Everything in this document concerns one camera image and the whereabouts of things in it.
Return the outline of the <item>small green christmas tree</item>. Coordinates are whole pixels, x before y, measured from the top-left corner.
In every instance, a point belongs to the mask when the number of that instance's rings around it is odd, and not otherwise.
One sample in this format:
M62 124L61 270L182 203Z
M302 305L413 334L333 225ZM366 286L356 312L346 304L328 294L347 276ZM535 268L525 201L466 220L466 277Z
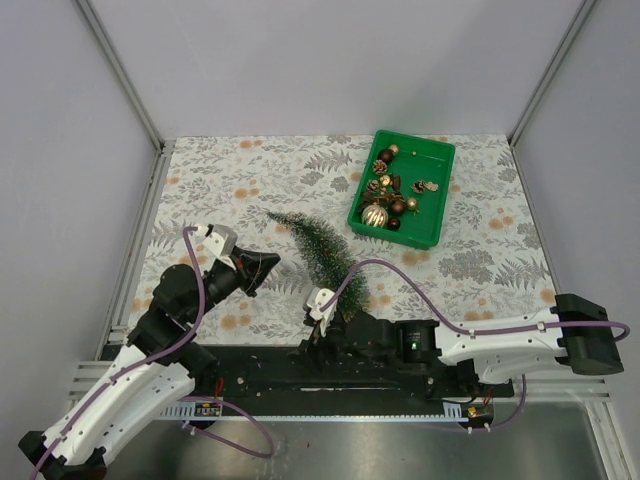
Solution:
M356 264L344 236L326 220L300 212L268 212L267 216L288 229L313 284L336 293ZM339 295L337 310L351 321L365 310L370 296L366 277L356 272Z

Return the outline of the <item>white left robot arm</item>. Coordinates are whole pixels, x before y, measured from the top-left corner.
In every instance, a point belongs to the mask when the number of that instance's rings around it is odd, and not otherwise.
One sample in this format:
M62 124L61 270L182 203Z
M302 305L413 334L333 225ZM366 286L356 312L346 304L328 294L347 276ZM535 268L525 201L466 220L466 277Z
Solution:
M207 271L186 264L166 269L103 376L54 425L20 440L31 476L102 479L122 448L171 404L184 397L221 404L218 359L196 342L196 330L235 291L255 296L279 261L275 253L234 247Z

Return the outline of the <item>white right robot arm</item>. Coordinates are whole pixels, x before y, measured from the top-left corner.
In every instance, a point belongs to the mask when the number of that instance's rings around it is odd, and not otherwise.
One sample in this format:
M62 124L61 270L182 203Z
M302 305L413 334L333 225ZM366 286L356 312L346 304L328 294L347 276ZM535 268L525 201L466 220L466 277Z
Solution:
M554 306L450 328L434 319L390 321L364 311L319 320L288 355L303 389L395 390L427 400L476 399L521 375L623 372L614 325L597 305L560 295Z

